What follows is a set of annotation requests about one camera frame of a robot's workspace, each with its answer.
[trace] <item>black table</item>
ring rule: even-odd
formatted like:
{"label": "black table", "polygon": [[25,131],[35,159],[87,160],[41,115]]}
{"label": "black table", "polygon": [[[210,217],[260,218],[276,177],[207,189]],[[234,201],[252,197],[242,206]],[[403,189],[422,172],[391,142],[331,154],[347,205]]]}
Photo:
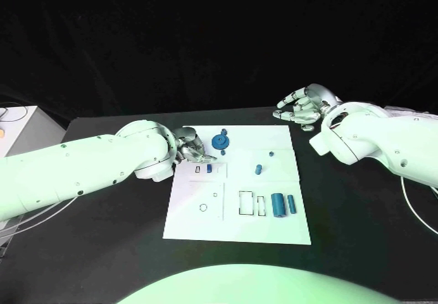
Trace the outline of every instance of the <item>black table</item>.
{"label": "black table", "polygon": [[[412,215],[399,177],[371,159],[345,166],[332,155],[318,156],[308,144],[315,132],[273,119],[272,110],[77,118],[63,141],[115,134],[139,119],[169,129],[289,124],[312,245],[162,239],[172,179],[154,183],[129,176],[14,236],[0,264],[0,303],[112,303],[168,275],[227,263],[305,269],[399,300],[438,299],[438,235]],[[407,180],[406,191],[438,227],[429,188]]]}

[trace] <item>robotic hand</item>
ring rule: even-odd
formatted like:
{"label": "robotic hand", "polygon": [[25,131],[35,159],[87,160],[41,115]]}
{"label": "robotic hand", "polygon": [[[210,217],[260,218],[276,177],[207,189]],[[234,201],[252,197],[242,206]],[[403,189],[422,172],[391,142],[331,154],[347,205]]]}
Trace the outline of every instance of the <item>robotic hand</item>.
{"label": "robotic hand", "polygon": [[430,187],[438,186],[438,116],[412,109],[368,103],[342,103],[318,84],[296,90],[278,103],[292,103],[293,112],[276,110],[273,117],[301,124],[305,131],[322,118],[321,132],[309,144],[319,155],[331,152],[351,165],[374,158],[397,174]]}
{"label": "robotic hand", "polygon": [[131,122],[115,135],[93,136],[0,159],[0,221],[136,178],[159,182],[181,160],[213,162],[193,128],[171,132]]}

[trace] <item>black curtain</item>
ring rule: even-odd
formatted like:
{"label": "black curtain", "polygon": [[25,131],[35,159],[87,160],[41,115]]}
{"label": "black curtain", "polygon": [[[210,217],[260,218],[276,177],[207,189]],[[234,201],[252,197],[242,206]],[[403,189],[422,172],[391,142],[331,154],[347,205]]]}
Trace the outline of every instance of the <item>black curtain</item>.
{"label": "black curtain", "polygon": [[438,111],[433,1],[1,3],[0,99],[76,117],[272,106],[312,82]]}

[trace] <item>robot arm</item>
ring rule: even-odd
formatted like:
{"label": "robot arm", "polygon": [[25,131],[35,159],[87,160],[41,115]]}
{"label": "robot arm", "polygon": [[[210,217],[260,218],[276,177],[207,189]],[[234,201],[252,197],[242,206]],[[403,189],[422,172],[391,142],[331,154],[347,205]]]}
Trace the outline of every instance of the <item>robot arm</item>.
{"label": "robot arm", "polygon": [[171,165],[184,158],[213,162],[194,129],[181,128],[177,134],[141,120],[116,135],[0,159],[0,221],[122,182],[132,172],[136,178],[158,182],[172,175]]}
{"label": "robot arm", "polygon": [[[302,121],[315,122],[312,115],[316,113],[324,118],[321,132],[311,138],[309,144],[319,155],[331,152],[347,165],[371,157],[393,174],[436,187],[438,175],[433,169],[438,161],[433,152],[438,151],[438,116],[404,108],[381,109],[368,103],[342,103],[324,90],[322,86],[309,85],[302,92],[311,97],[302,96],[295,101],[296,112],[275,111],[273,117],[288,117],[286,120],[306,127]],[[308,105],[305,109],[299,107],[302,99]]]}

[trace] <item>white paper sheet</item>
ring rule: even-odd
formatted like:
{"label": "white paper sheet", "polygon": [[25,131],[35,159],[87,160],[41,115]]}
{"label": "white paper sheet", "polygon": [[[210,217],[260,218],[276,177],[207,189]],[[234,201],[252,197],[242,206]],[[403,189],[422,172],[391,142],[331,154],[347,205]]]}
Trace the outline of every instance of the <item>white paper sheet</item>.
{"label": "white paper sheet", "polygon": [[[288,126],[191,127],[205,153],[217,157],[217,163],[211,164],[210,173],[205,164],[184,161],[175,166],[162,238],[309,244]],[[221,129],[226,129],[230,140],[223,156],[210,145]],[[254,174],[256,164],[262,165],[259,175]],[[272,215],[272,193],[283,194],[286,216],[282,218]],[[295,200],[295,214],[289,213],[289,194]],[[247,195],[252,196],[253,215],[247,215]],[[244,212],[239,212],[240,203]]]}

